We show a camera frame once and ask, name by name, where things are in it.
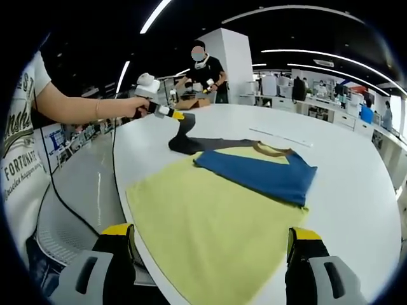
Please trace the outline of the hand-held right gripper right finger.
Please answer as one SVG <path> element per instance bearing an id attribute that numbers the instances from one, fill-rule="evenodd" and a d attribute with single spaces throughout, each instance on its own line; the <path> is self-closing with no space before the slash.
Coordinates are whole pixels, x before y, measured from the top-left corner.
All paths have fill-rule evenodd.
<path id="1" fill-rule="evenodd" d="M 367 304 L 357 275 L 329 254 L 312 230 L 290 227 L 285 275 L 287 304 Z"/>

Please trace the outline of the person's left hand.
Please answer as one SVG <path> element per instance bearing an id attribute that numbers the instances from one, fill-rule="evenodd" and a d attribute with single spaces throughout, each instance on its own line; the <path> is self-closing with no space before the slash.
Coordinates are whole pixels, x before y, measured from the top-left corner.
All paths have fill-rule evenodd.
<path id="1" fill-rule="evenodd" d="M 143 97 L 126 99 L 125 116 L 127 118 L 143 118 L 149 114 L 149 100 Z"/>

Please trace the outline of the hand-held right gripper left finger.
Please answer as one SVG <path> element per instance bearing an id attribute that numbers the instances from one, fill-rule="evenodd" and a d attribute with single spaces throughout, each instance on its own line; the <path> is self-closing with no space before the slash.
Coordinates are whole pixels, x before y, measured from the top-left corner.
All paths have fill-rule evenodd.
<path id="1" fill-rule="evenodd" d="M 52 304 L 128 304 L 135 281 L 134 226 L 110 226 L 59 276 Z"/>

